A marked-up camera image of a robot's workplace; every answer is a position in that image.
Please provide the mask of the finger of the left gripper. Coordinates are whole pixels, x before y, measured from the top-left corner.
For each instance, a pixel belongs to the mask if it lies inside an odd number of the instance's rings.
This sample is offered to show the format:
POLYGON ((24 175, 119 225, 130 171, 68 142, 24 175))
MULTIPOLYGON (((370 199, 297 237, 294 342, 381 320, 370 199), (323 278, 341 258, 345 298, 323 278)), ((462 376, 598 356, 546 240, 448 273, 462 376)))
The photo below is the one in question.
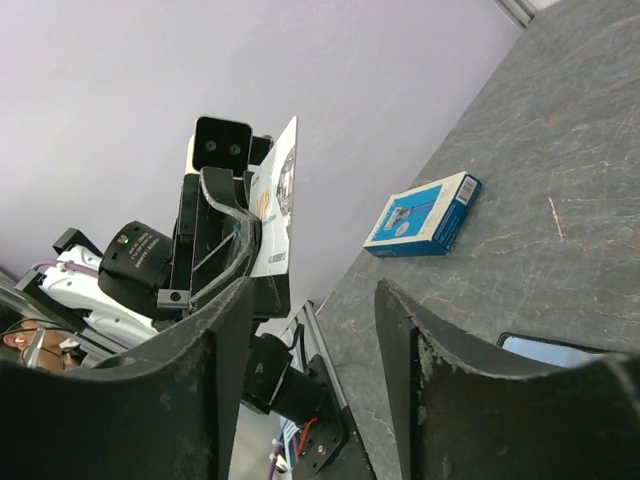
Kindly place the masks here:
POLYGON ((229 169, 205 167, 198 201, 190 280, 190 306, 201 308, 233 281, 251 274, 260 222, 238 199, 241 181, 229 169))
POLYGON ((289 316, 290 280, 288 273, 255 278, 253 292, 255 320, 289 316))

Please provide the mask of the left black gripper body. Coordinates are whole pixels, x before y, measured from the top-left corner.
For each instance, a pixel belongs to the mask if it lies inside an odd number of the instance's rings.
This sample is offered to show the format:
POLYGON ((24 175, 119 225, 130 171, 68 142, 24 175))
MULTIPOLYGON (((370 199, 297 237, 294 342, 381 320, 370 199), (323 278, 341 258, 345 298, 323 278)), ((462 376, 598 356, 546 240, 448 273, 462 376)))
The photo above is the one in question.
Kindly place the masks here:
MULTIPOLYGON (((190 173, 184 176, 179 212, 173 232, 170 280, 157 296, 158 308, 168 310, 169 317, 175 320, 185 318, 205 306, 201 308, 190 306, 199 174, 190 173)), ((250 175, 246 173, 241 178, 235 178, 241 181, 237 186, 240 192, 238 199, 248 208, 250 175)))

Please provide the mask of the silver credit card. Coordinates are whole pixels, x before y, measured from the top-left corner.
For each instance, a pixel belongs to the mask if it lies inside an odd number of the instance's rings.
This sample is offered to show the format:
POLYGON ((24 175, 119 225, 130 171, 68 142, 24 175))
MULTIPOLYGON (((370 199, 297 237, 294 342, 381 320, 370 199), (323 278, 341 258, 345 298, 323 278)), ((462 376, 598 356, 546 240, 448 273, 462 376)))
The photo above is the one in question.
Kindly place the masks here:
POLYGON ((293 116, 250 183, 249 210, 261 222, 254 278, 289 271, 297 139, 298 117, 293 116))

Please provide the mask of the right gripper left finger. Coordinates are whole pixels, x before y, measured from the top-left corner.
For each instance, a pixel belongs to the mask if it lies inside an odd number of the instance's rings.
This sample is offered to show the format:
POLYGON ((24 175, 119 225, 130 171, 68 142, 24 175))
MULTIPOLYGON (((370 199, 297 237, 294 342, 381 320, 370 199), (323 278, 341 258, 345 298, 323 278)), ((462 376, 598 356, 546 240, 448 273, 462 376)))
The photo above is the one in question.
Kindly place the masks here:
POLYGON ((253 284, 92 369, 1 365, 5 479, 225 479, 252 324, 253 284))

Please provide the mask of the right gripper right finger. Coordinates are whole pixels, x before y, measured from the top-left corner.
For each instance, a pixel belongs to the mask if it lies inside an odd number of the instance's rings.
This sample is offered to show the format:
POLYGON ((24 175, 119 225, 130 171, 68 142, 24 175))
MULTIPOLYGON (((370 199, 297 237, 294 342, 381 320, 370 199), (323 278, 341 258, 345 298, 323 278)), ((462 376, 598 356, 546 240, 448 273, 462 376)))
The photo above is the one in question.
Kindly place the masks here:
POLYGON ((639 359, 519 356, 379 281, 375 322, 405 479, 635 479, 639 359))

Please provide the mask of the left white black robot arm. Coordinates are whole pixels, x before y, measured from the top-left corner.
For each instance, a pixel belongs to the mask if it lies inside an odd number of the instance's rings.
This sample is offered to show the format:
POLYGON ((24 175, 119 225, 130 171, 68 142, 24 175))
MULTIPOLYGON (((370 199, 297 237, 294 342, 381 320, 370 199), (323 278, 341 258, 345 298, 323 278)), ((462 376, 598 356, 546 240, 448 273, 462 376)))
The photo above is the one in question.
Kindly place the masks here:
POLYGON ((236 177, 212 167, 186 175, 171 235, 132 221, 101 249, 68 228, 53 256, 20 279, 17 293, 49 328, 101 360, 173 330, 237 280, 250 283, 254 324, 283 317, 290 306, 288 275, 257 270, 263 228, 248 205, 255 180, 249 172, 236 177))

